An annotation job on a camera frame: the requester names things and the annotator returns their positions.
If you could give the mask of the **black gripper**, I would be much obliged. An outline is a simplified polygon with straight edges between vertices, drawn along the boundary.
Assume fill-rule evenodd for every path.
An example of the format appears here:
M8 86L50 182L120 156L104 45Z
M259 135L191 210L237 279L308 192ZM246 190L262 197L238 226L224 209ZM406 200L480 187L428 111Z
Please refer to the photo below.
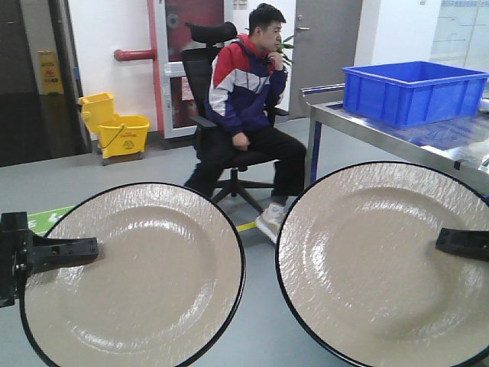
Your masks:
M28 274L88 265L99 256L96 238L51 239L34 235L26 212L1 214L1 307L23 294Z

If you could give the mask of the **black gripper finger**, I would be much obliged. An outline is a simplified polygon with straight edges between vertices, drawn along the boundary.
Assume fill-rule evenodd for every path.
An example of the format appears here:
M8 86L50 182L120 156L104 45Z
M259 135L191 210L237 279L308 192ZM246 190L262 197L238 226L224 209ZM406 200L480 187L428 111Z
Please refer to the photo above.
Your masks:
M480 261L488 261L488 231L442 228L436 249Z

